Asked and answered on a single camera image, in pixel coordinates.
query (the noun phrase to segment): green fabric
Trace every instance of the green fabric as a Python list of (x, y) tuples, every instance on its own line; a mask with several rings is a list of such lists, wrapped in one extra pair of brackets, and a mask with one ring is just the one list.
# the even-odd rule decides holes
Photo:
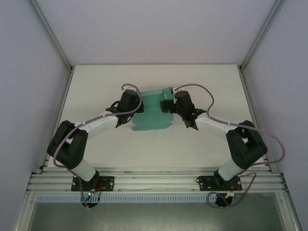
[(148, 90), (141, 92), (144, 106), (143, 113), (135, 113), (131, 129), (133, 131), (166, 129), (171, 126), (173, 114), (163, 113), (160, 108), (162, 100), (172, 100), (172, 88)]

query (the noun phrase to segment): red wire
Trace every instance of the red wire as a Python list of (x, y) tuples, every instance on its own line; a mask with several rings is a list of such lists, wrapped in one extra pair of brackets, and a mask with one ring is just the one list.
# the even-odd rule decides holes
[(237, 188), (239, 191), (240, 191), (240, 195), (241, 195), (241, 188), (237, 185), (234, 185), (232, 182), (231, 182), (231, 187), (232, 187), (232, 192), (234, 191), (234, 188)]
[(99, 202), (101, 201), (101, 193), (102, 193), (102, 190), (103, 190), (103, 183), (101, 183), (101, 189), (100, 189), (100, 194), (98, 194), (98, 200)]
[(96, 190), (102, 190), (103, 189), (103, 183), (101, 183), (101, 188), (100, 189), (96, 189)]

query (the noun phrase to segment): white wall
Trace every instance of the white wall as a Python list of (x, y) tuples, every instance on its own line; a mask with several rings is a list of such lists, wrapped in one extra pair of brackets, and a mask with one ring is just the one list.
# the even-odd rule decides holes
[(0, 1), (0, 224), (12, 230), (67, 73), (26, 0)]
[[(279, 135), (280, 163), (300, 222), (308, 230), (308, 1), (286, 1), (247, 73), (264, 127)], [(281, 150), (271, 142), (278, 158)]]
[(241, 64), (275, 0), (38, 0), (76, 64)]

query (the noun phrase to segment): aluminum frame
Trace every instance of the aluminum frame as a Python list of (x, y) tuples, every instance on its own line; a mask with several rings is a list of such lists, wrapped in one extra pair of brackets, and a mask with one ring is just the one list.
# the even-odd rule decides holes
[[(272, 25), (274, 19), (276, 18), (285, 1), (286, 0), (276, 0), (273, 8), (271, 9), (269, 15), (265, 20), (265, 23), (259, 31), (258, 36), (256, 37), (249, 52), (247, 53), (243, 64), (241, 65), (241, 67), (239, 67), (239, 74), (241, 77), (242, 85), (245, 91), (253, 121), (260, 128), (262, 128), (262, 123), (258, 116), (253, 94), (251, 92), (248, 78), (245, 73), (245, 68), (258, 50), (263, 38), (268, 32), (270, 26)], [(51, 130), (46, 143), (46, 150), (48, 143), (51, 141), (51, 138), (59, 125), (71, 79), (73, 77), (74, 69), (72, 68), (69, 60), (67, 59), (67, 56), (61, 47), (61, 44), (57, 40), (51, 27), (49, 26), (36, 0), (29, 0), (29, 2), (34, 9), (34, 12), (37, 15), (38, 19), (40, 20), (44, 30), (46, 31), (48, 37), (50, 38), (51, 43), (61, 56), (63, 63), (69, 71), (64, 83), (63, 91), (56, 109), (55, 116), (52, 121)], [(36, 199), (39, 194), (72, 193), (70, 191), (70, 185), (72, 181), (72, 176), (70, 175), (70, 173), (66, 172), (64, 169), (53, 169), (44, 167), (48, 160), (49, 157), (46, 156), (46, 153), (44, 153), (43, 159), (41, 161), (43, 167), (43, 169), (41, 169), (40, 171), (41, 174), (33, 174), (31, 176), (29, 186), (23, 199), (23, 203), (14, 227), (15, 231), (24, 231), (28, 229), (31, 221), (31, 216), (35, 209)], [(115, 183), (120, 187), (117, 189), (117, 191), (112, 193), (148, 194), (176, 192), (183, 194), (198, 194), (200, 193), (199, 185), (194, 182), (194, 179), (201, 175), (212, 175), (216, 169), (173, 169), (172, 171), (168, 171), (168, 169), (160, 169), (157, 171), (147, 171), (146, 169), (124, 170), (114, 168), (99, 168), (97, 170), (102, 175), (115, 176)], [(253, 184), (249, 193), (275, 193), (286, 230), (300, 231), (301, 227), (294, 206), (292, 204), (290, 194), (288, 193), (288, 189), (284, 181), (283, 175), (279, 173), (273, 173), (276, 172), (276, 167), (270, 165), (269, 167), (252, 168), (248, 172), (257, 172), (255, 183)], [(241, 179), (243, 183), (243, 190), (246, 189), (250, 180), (251, 178)]]

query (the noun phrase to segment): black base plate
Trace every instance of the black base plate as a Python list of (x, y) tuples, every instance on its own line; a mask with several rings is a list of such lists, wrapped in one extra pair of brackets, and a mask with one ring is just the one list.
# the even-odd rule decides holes
[[(81, 180), (82, 182), (82, 190), (84, 192), (91, 191), (92, 185), (87, 181)], [(102, 192), (112, 192), (114, 190), (115, 177), (103, 177), (99, 176), (99, 182), (97, 186), (97, 191), (101, 191), (101, 183), (103, 184)], [(80, 184), (78, 178), (73, 178), (72, 188), (73, 192), (80, 192)]]
[(214, 182), (214, 176), (199, 176), (197, 183), (200, 186), (200, 191), (240, 191), (242, 185), (241, 179), (238, 176), (233, 177), (231, 180), (226, 181), (223, 185), (217, 185)]

